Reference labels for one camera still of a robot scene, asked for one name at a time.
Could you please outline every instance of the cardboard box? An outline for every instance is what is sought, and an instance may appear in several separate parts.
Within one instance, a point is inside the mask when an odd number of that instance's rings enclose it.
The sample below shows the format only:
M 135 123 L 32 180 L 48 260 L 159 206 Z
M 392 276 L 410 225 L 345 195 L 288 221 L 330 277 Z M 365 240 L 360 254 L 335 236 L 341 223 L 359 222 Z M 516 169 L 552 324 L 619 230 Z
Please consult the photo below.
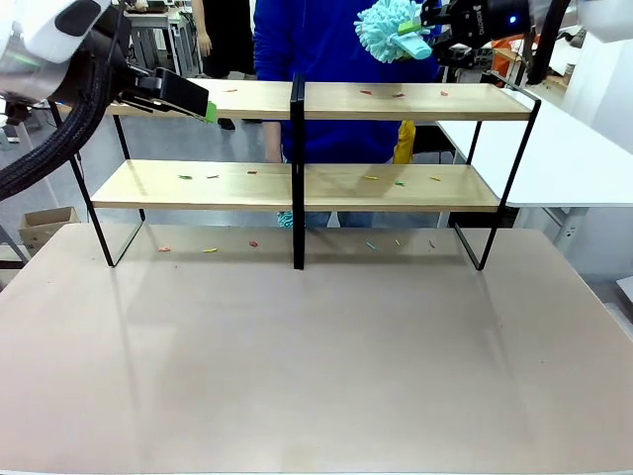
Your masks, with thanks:
M 73 207 L 27 213 L 20 223 L 20 237 L 31 256 L 34 256 L 63 225 L 79 223 Z

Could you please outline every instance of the black metal frame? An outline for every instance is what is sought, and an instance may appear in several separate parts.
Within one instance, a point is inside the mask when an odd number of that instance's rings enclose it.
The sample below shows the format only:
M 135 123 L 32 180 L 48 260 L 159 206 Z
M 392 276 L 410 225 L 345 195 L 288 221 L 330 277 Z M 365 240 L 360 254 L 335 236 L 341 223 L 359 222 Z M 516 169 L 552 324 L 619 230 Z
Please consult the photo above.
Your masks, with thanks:
M 55 124 L 58 127 L 61 126 L 61 116 L 59 115 L 59 110 L 57 109 L 57 105 L 52 101 L 49 101 L 48 103 L 50 104 L 50 112 L 52 113 L 52 117 L 55 120 Z M 115 119 L 115 126 L 117 127 L 117 133 L 119 134 L 119 140 L 121 141 L 123 155 L 126 158 L 126 160 L 129 160 L 130 152 L 128 151 L 126 138 L 123 134 L 121 121 L 119 120 L 119 116 L 114 116 L 114 119 Z M 125 255 L 126 251 L 128 250 L 128 247 L 130 247 L 130 244 L 132 244 L 132 241 L 138 234 L 138 231 L 142 227 L 143 223 L 145 222 L 145 211 L 141 209 L 138 210 L 138 213 L 140 214 L 140 222 L 136 225 L 135 229 L 133 230 L 132 234 L 128 237 L 128 239 L 126 239 L 121 250 L 113 258 L 113 254 L 110 252 L 110 249 L 108 248 L 106 237 L 103 234 L 101 223 L 99 223 L 97 212 L 95 210 L 94 205 L 92 204 L 92 200 L 90 199 L 90 193 L 88 192 L 88 188 L 86 188 L 84 177 L 81 174 L 81 169 L 79 168 L 77 157 L 70 156 L 68 158 L 68 161 L 70 161 L 72 172 L 75 175 L 75 180 L 77 180 L 77 185 L 79 185 L 79 191 L 81 192 L 81 197 L 83 198 L 83 201 L 86 204 L 86 208 L 88 209 L 88 214 L 90 216 L 90 220 L 92 221 L 92 225 L 94 226 L 95 231 L 97 232 L 97 238 L 99 239 L 99 243 L 101 244 L 101 248 L 103 249 L 103 254 L 106 258 L 106 262 L 108 263 L 110 267 L 116 267 L 117 264 L 121 261 L 121 259 Z
M 532 129 L 534 128 L 536 117 L 538 116 L 538 111 L 541 108 L 541 99 L 539 99 L 533 94 L 530 94 L 526 90 L 512 84 L 507 79 L 505 79 L 504 77 L 501 77 L 495 72 L 491 71 L 491 72 L 485 73 L 482 76 L 482 82 L 489 83 L 489 84 L 498 84 L 499 82 L 502 82 L 503 84 L 508 86 L 510 89 L 520 94 L 523 94 L 528 99 L 534 101 L 534 108 L 532 109 L 532 112 L 530 113 L 530 117 L 527 122 L 527 126 L 525 128 L 525 133 L 523 134 L 523 139 L 521 140 L 521 145 L 518 148 L 518 152 L 516 153 L 516 158 L 514 159 L 514 164 L 512 165 L 512 168 L 510 169 L 510 173 L 507 177 L 507 182 L 505 183 L 505 189 L 503 190 L 503 194 L 501 195 L 501 199 L 498 203 L 497 211 L 495 212 L 493 228 L 491 229 L 491 233 L 488 237 L 488 241 L 486 242 L 486 247 L 484 248 L 484 254 L 482 255 L 481 260 L 477 257 L 477 255 L 475 255 L 475 252 L 473 251 L 470 244 L 468 243 L 468 240 L 464 236 L 464 233 L 462 233 L 462 230 L 459 227 L 459 225 L 457 223 L 453 223 L 453 228 L 455 229 L 457 236 L 459 237 L 460 241 L 464 245 L 464 248 L 466 248 L 466 252 L 468 252 L 468 255 L 473 261 L 473 264 L 475 264 L 475 267 L 477 268 L 477 270 L 480 270 L 480 271 L 484 270 L 484 268 L 486 267 L 486 262 L 488 261 L 488 256 L 490 255 L 491 248 L 493 247 L 493 242 L 495 241 L 495 236 L 497 235 L 498 227 L 501 224 L 501 221 L 503 219 L 505 204 L 507 203 L 507 198 L 510 194 L 510 190 L 512 189 L 512 184 L 514 183 L 514 178 L 516 177 L 516 172 L 518 171 L 518 166 L 521 163 L 521 158 L 523 158 L 523 153 L 525 152 L 525 148 L 527 147 L 527 142 L 530 138 L 530 134 L 532 133 Z M 473 161 L 473 156 L 475 155 L 475 148 L 477 146 L 477 140 L 479 138 L 481 129 L 482 129 L 482 122 L 478 122 L 477 127 L 475 128 L 475 135 L 473 136 L 473 143 L 471 145 L 471 150 L 468 155 L 468 159 L 466 161 L 466 163 L 469 165 Z
M 290 97 L 292 128 L 292 186 L 293 186 L 293 260 L 295 269 L 303 270 L 306 260 L 306 77 L 295 74 Z

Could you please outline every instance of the person in black clothing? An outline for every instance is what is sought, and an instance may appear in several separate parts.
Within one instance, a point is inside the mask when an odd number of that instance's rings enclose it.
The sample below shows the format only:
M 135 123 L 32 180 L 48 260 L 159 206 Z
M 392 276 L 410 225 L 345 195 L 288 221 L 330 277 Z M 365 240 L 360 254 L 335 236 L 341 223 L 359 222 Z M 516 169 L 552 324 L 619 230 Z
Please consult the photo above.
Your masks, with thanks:
M 254 79 L 249 0 L 193 0 L 192 6 L 205 74 L 226 79 L 231 71 L 237 71 L 246 79 Z M 235 130 L 231 119 L 218 119 L 218 124 Z

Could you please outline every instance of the jeans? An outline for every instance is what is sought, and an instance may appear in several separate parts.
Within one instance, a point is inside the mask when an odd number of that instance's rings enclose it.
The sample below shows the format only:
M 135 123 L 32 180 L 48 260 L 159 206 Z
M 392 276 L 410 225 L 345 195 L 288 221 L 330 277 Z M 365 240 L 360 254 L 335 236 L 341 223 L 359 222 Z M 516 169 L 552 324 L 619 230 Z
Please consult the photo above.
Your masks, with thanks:
M 331 212 L 306 213 L 307 228 L 327 228 Z M 338 212 L 338 222 L 342 228 L 371 228 L 374 221 L 373 213 Z

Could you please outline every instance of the person in blue hoodie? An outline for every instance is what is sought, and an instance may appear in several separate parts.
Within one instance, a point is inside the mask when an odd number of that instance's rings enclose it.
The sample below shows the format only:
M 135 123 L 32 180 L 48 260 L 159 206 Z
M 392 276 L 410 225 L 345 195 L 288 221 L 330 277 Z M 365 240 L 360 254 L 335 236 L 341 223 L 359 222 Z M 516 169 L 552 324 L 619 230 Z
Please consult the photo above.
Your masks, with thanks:
M 359 12 L 375 0 L 257 0 L 255 72 L 261 81 L 431 82 L 439 66 L 424 61 L 384 64 L 360 44 Z M 386 163 L 400 122 L 307 121 L 306 163 Z M 266 161 L 292 161 L 290 123 L 264 123 Z M 309 228 L 326 227 L 330 213 L 307 213 Z M 371 228 L 373 213 L 338 213 L 343 228 Z

